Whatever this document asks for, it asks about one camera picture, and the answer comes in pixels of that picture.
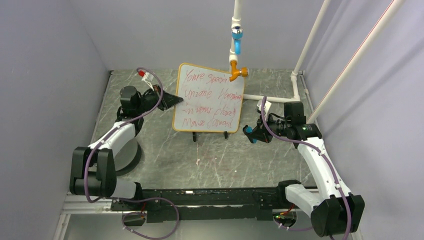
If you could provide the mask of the yellow framed whiteboard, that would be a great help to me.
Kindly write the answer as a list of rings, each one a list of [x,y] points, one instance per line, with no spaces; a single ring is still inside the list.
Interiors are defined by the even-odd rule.
[[[183,98],[173,112],[179,132],[235,133],[239,129],[245,79],[230,81],[231,73],[192,63],[178,69],[176,96]]]

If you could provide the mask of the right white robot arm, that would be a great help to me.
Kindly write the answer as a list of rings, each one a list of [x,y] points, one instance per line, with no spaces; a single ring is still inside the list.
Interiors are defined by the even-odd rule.
[[[270,113],[270,106],[265,97],[260,100],[256,126],[246,125],[243,133],[252,144],[270,143],[272,139],[292,143],[306,161],[318,190],[314,194],[297,180],[285,180],[278,184],[276,203],[282,208],[291,204],[299,207],[308,215],[311,229],[319,237],[334,239],[341,235],[346,240],[359,228],[365,209],[363,197],[353,194],[342,180],[327,154],[320,129],[306,122],[302,102],[284,103],[283,116]]]

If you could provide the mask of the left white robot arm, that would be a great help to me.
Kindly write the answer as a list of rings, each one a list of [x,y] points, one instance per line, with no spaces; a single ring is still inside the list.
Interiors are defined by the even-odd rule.
[[[120,90],[120,104],[113,127],[99,140],[72,153],[69,191],[73,195],[124,199],[131,210],[144,203],[138,182],[119,180],[114,158],[141,131],[144,117],[154,109],[165,111],[183,98],[164,91],[158,84],[140,93],[134,86]]]

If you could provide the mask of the orange faucet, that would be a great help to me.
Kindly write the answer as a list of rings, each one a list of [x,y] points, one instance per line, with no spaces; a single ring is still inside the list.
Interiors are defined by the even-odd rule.
[[[237,68],[238,62],[236,60],[231,60],[229,64],[231,72],[231,76],[229,77],[230,82],[235,81],[238,77],[247,77],[249,75],[247,67],[241,67],[240,69]]]

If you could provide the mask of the blue pipe valve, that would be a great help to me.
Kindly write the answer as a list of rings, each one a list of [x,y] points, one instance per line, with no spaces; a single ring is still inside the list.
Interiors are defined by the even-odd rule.
[[[241,27],[240,24],[234,24],[231,27],[231,36],[233,39],[233,44],[234,44],[234,53],[236,55],[240,55],[241,54],[241,39],[243,37],[243,28]]]

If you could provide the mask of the white pvc pipe frame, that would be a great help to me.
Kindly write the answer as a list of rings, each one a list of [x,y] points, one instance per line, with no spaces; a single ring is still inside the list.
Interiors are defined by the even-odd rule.
[[[319,0],[244,0],[241,23],[248,30],[245,46],[256,66],[276,63],[288,53],[293,68],[307,41]],[[408,98],[406,33],[421,15],[421,0],[402,0],[392,11],[391,0],[329,2],[301,69],[312,92],[319,120],[328,126],[347,118],[372,120],[397,116]]]

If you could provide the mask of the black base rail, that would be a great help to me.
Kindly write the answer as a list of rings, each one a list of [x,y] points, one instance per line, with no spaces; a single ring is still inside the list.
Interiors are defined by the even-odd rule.
[[[130,210],[140,210],[147,223],[162,223],[180,219],[234,220],[255,219],[271,221],[282,214],[289,219],[296,218],[299,208],[283,197],[279,187],[242,188],[195,188],[195,189],[143,189],[135,202],[113,200]],[[177,205],[252,205],[236,209],[183,210]]]

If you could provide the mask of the aluminium frame rail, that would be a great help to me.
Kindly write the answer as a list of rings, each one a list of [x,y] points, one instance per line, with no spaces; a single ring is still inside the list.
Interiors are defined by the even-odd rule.
[[[177,205],[177,208],[183,210],[200,210],[200,209],[230,209],[240,210],[242,207],[252,207],[246,204],[230,204],[230,205]],[[67,195],[61,210],[63,215],[71,214],[124,214],[129,212],[140,212],[140,210],[131,210],[125,205],[115,203],[113,200],[101,199],[95,203],[88,203],[83,200],[82,196]]]

